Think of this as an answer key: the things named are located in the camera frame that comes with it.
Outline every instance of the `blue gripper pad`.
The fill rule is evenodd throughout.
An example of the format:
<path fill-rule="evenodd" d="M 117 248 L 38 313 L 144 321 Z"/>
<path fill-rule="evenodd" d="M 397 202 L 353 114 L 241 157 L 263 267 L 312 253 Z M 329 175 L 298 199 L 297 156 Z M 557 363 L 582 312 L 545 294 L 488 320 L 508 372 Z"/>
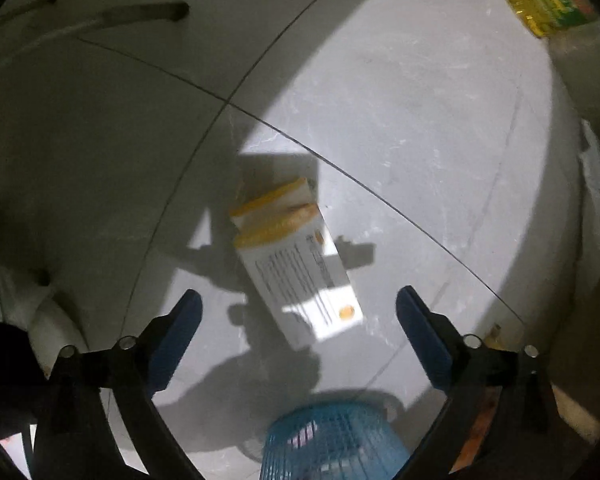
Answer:
<path fill-rule="evenodd" d="M 432 386 L 448 392 L 462 342 L 459 333 L 445 316 L 430 312 L 412 286 L 398 292 L 395 313 Z"/>
<path fill-rule="evenodd" d="M 202 298 L 187 290 L 166 316 L 152 320 L 139 337 L 148 353 L 146 387 L 165 389 L 202 321 Z"/>

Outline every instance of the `box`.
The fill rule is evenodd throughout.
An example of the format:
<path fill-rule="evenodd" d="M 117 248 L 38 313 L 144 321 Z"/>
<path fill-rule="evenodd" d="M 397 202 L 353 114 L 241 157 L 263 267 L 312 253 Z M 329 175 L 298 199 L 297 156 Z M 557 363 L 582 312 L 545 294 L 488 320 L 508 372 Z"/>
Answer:
<path fill-rule="evenodd" d="M 362 310 L 306 179 L 232 212 L 234 246 L 294 350 L 353 327 Z"/>

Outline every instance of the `gray floor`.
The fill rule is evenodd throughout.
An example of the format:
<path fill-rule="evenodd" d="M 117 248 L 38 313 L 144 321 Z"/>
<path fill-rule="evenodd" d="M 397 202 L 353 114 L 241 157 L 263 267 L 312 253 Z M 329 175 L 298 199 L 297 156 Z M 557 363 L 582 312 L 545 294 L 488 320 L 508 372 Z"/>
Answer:
<path fill-rule="evenodd" d="M 149 1 L 59 0 L 33 25 Z M 255 478 L 268 424 L 332 396 L 383 405 L 413 448 L 443 399 L 395 320 L 399 288 L 461 332 L 498 324 L 510 348 L 542 346 L 568 304 L 579 124 L 544 44 L 504 0 L 187 1 L 184 22 L 4 70 L 3 240 L 50 269 L 93 349 L 201 293 L 200 330 L 155 402 L 208 478 Z M 365 322 L 292 352 L 227 212 L 298 176 Z"/>

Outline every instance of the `yellow stripe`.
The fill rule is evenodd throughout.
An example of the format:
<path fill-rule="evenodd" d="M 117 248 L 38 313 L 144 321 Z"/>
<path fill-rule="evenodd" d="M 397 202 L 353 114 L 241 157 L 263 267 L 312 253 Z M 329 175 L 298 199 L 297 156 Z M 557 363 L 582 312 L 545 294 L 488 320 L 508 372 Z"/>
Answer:
<path fill-rule="evenodd" d="M 253 211 L 254 209 L 259 209 L 262 206 L 267 205 L 268 203 L 279 199 L 281 196 L 286 195 L 287 193 L 291 193 L 292 191 L 295 191 L 296 189 L 301 187 L 302 184 L 305 184 L 305 183 L 306 183 L 306 179 L 304 177 L 299 178 L 295 182 L 291 182 L 290 184 L 285 184 L 284 186 L 279 187 L 278 189 L 269 191 L 267 194 L 264 194 L 263 196 L 257 198 L 256 200 L 251 200 L 251 202 L 247 202 L 243 206 L 240 206 L 232 211 L 229 211 L 229 215 L 230 216 L 245 215 L 245 214 Z"/>
<path fill-rule="evenodd" d="M 307 224 L 307 222 L 311 221 L 318 214 L 317 205 L 303 205 L 289 214 L 273 218 L 256 229 L 237 235 L 234 239 L 234 246 L 237 249 L 245 249 L 272 244 L 298 231 L 299 228 Z"/>

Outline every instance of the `blue plastic basket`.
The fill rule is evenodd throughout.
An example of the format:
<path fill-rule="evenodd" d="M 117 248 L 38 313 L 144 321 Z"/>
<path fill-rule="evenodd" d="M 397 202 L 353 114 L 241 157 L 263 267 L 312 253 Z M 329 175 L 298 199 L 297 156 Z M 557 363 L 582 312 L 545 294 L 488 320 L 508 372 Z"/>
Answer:
<path fill-rule="evenodd" d="M 408 459 L 382 413 L 360 402 L 332 402 L 272 424 L 260 480 L 391 480 Z"/>

